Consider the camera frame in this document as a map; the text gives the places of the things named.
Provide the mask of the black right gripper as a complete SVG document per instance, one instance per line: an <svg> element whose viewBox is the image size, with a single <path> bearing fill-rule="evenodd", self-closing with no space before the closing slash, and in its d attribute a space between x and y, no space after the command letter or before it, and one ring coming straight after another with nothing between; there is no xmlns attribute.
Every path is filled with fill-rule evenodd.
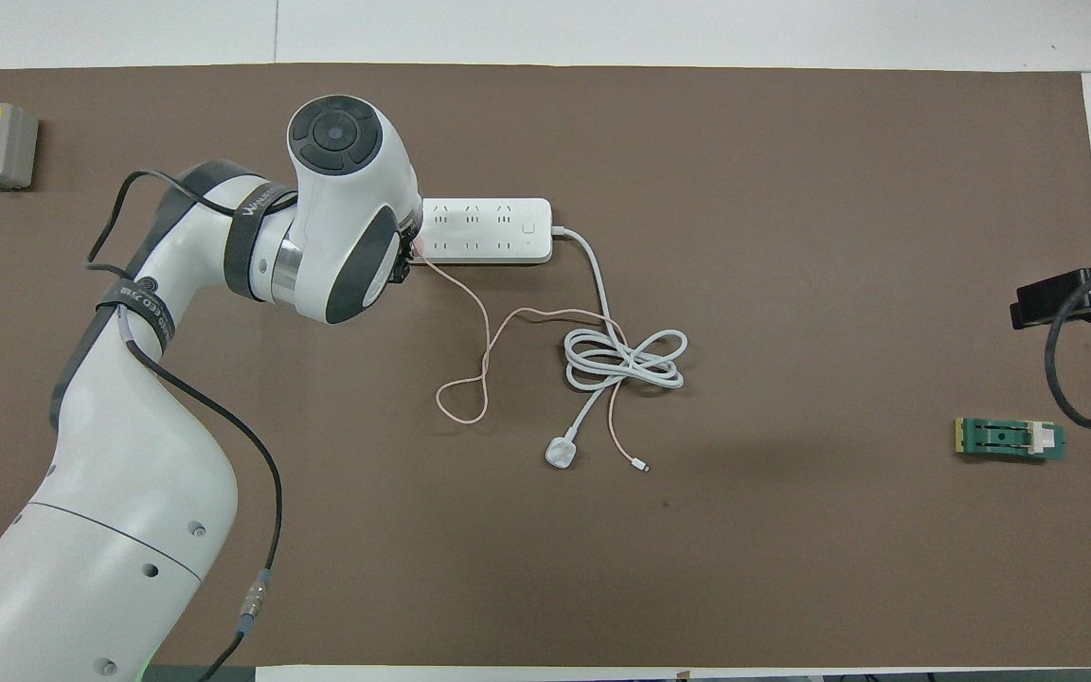
<svg viewBox="0 0 1091 682"><path fill-rule="evenodd" d="M1069 270L1063 275L1046 278L1016 290L1016 302L1010 306L1014 330L1039 327L1052 322L1064 300L1078 286L1091 278L1091 268ZM1091 290L1075 303L1066 316L1069 322L1091 323Z"/></svg>

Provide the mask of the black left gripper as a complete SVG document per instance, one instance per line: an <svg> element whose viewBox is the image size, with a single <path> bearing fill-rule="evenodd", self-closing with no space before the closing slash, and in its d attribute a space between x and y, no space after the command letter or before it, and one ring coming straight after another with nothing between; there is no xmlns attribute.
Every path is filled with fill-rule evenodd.
<svg viewBox="0 0 1091 682"><path fill-rule="evenodd" d="M419 212L410 210L401 219L387 210L393 230L385 250L386 283L401 284L410 275L413 242L419 236Z"/></svg>

